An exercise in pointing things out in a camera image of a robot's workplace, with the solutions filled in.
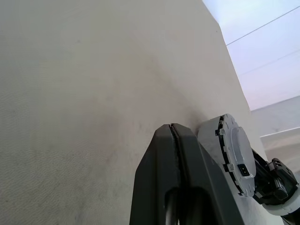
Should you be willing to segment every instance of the wall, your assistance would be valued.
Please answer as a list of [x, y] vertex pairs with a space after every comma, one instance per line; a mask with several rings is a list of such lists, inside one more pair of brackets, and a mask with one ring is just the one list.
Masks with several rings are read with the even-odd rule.
[[252, 111], [260, 136], [300, 127], [300, 97]]
[[278, 158], [293, 172], [300, 173], [300, 128], [261, 137], [268, 160]]
[[300, 95], [300, 1], [204, 2], [221, 27], [251, 110]]
[[[128, 224], [155, 129], [223, 113], [266, 157], [201, 1], [3, 0], [0, 224]], [[246, 224], [282, 224], [237, 204]]]

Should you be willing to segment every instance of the white motor casing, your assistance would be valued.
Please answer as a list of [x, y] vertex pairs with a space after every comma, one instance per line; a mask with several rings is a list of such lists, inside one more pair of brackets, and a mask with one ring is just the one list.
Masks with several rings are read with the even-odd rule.
[[204, 122], [198, 131], [198, 141], [222, 171], [230, 174], [239, 194], [252, 197], [255, 160], [246, 133], [234, 118], [225, 114]]

